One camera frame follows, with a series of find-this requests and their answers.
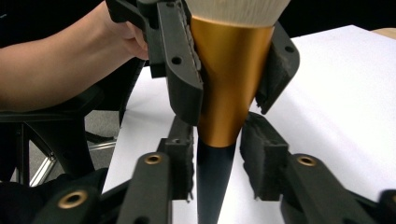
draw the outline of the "chair armrest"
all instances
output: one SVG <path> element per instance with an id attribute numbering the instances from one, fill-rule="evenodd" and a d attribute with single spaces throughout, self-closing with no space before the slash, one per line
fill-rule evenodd
<path id="1" fill-rule="evenodd" d="M 80 95 L 53 107 L 30 112 L 0 112 L 0 122 L 31 122 L 81 118 L 93 111 L 105 98 L 103 91 L 91 86 Z"/>

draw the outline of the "brass screw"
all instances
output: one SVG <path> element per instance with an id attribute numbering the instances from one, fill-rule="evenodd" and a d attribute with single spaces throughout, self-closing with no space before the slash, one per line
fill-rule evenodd
<path id="1" fill-rule="evenodd" d="M 317 165 L 317 161 L 315 161 L 313 158 L 307 157 L 307 156 L 301 156 L 301 157 L 297 158 L 297 162 L 299 162 L 300 164 L 305 165 L 305 166 L 316 166 Z"/>
<path id="2" fill-rule="evenodd" d="M 151 155 L 146 157 L 145 163 L 149 165 L 154 165 L 160 163 L 162 159 L 163 158 L 160 155 Z"/>
<path id="3" fill-rule="evenodd" d="M 74 208 L 84 203 L 88 198 L 87 191 L 76 190 L 63 196 L 58 202 L 58 206 L 62 209 Z"/>

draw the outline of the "makeup brush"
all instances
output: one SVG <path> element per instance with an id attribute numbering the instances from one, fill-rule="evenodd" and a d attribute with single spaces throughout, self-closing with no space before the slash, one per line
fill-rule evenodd
<path id="1" fill-rule="evenodd" d="M 290 0 L 185 0 L 204 66 L 198 124 L 198 222 L 217 223 L 236 138 L 258 89 L 274 24 Z"/>

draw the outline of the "white table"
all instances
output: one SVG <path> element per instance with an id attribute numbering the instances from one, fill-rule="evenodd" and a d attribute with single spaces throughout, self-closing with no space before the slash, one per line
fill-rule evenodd
<path id="1" fill-rule="evenodd" d="M 318 157 L 346 189 L 375 201 L 381 190 L 396 189 L 396 41 L 355 26 L 292 41 L 299 71 L 265 117 L 292 153 Z M 259 113 L 255 106 L 251 111 Z M 165 79 L 151 79 L 145 68 L 104 191 L 131 178 L 137 158 L 168 135 L 173 116 Z M 236 152 L 219 223 L 283 223 L 279 203 L 253 199 L 242 163 Z M 173 205 L 173 223 L 197 223 L 196 201 Z"/>

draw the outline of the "gray carpet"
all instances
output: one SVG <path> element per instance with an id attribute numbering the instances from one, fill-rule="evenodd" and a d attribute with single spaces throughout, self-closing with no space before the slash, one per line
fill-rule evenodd
<path id="1" fill-rule="evenodd" d="M 117 136 L 120 131 L 119 113 L 114 111 L 92 111 L 85 118 L 85 129 L 87 132 L 95 133 L 105 137 Z M 91 151 L 93 165 L 96 169 L 108 167 L 113 155 L 114 148 L 106 148 Z M 45 156 L 33 144 L 30 143 L 30 177 L 32 178 Z M 57 162 L 49 174 L 47 181 L 56 178 L 62 174 L 64 170 Z"/>

